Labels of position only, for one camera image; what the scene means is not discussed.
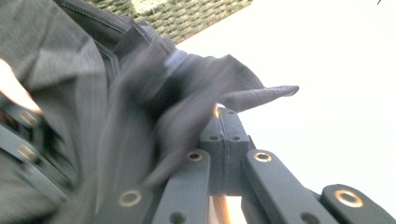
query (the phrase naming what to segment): hand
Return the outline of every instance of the hand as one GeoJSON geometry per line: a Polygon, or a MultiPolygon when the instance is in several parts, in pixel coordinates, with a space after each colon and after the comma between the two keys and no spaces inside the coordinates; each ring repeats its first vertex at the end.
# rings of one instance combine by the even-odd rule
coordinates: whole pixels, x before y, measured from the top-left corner
{"type": "Polygon", "coordinates": [[[0,93],[17,105],[41,114],[41,109],[32,100],[29,92],[21,85],[12,71],[12,68],[4,60],[0,59],[0,93]]]}

